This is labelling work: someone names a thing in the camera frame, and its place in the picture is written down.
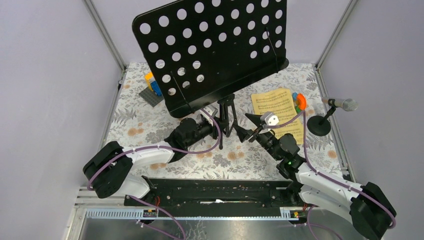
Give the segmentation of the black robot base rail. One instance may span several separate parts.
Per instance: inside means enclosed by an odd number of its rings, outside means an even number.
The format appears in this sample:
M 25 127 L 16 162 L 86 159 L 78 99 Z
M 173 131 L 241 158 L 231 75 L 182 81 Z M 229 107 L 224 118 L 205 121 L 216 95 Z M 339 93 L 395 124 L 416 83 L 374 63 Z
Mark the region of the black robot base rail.
M 306 220 L 310 205 L 290 188 L 291 182 L 267 180 L 150 178 L 147 194 L 126 195 L 126 207 L 159 207 L 175 218 Z

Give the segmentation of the yellow sheet music page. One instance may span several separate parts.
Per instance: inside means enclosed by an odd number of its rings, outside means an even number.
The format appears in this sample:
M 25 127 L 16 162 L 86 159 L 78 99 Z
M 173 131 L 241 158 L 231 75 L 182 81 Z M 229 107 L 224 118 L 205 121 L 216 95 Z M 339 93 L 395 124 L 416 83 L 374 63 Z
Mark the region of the yellow sheet music page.
M 280 125 L 287 123 L 298 114 L 295 110 L 292 93 L 287 88 L 278 88 L 266 93 L 255 93 L 251 95 L 251 100 L 254 114 L 263 115 L 266 112 L 272 112 L 278 117 Z M 273 131 L 278 139 L 285 134 L 292 134 L 298 145 L 304 143 L 304 126 L 301 117 Z

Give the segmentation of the black tripod music stand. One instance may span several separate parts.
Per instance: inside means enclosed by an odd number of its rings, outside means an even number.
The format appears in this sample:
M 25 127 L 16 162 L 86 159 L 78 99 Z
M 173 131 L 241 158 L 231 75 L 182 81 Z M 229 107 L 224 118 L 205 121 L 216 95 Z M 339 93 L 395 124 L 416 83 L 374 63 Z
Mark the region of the black tripod music stand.
M 183 118 L 289 65 L 285 0 L 177 0 L 138 14 L 134 37 Z

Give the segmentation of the silver grey microphone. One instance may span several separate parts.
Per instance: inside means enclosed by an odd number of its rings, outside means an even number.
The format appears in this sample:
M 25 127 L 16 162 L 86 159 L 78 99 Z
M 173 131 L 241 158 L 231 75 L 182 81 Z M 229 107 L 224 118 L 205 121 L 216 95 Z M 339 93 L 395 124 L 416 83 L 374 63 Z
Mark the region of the silver grey microphone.
M 341 108 L 347 112 L 355 111 L 358 108 L 358 103 L 351 98 L 341 99 L 341 98 L 322 97 L 321 101 L 332 108 Z

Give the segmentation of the black microphone stand base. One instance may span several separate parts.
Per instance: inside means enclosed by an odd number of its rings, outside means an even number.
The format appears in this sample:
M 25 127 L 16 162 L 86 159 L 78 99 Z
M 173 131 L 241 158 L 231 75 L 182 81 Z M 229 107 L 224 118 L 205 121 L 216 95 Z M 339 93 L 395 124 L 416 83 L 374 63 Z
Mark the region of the black microphone stand base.
M 336 111 L 335 107 L 331 107 L 326 115 L 315 115 L 312 116 L 306 123 L 308 130 L 315 136 L 323 137 L 330 133 L 331 123 L 329 117 Z

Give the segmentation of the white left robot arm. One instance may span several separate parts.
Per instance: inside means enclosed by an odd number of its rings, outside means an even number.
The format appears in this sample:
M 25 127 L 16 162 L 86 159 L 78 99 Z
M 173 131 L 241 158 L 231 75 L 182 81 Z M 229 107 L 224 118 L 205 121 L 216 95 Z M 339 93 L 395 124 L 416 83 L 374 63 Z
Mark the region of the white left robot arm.
M 196 151 L 197 155 L 212 151 L 220 144 L 221 126 L 217 117 L 204 117 L 197 123 L 183 119 L 164 140 L 138 147 L 123 147 L 111 141 L 102 147 L 83 167 L 87 190 L 100 199 L 130 195 L 144 206 L 152 204 L 155 192 L 145 177 L 135 177 L 130 171 L 155 164 L 169 164 L 193 155 L 189 147 L 207 136 L 217 142 L 210 148 Z

